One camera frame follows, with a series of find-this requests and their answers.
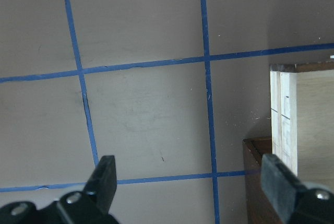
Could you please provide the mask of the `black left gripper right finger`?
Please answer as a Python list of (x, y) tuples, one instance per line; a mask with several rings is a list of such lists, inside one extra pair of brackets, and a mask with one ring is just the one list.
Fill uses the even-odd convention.
[(302, 182), (274, 154), (264, 154), (261, 188), (283, 223), (333, 223), (333, 191)]

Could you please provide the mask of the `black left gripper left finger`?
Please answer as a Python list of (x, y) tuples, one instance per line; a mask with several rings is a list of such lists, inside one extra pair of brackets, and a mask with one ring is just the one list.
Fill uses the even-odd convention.
[(19, 201), (1, 207), (1, 223), (117, 223), (110, 207), (117, 188), (114, 156), (103, 156), (81, 191), (72, 191), (38, 209)]

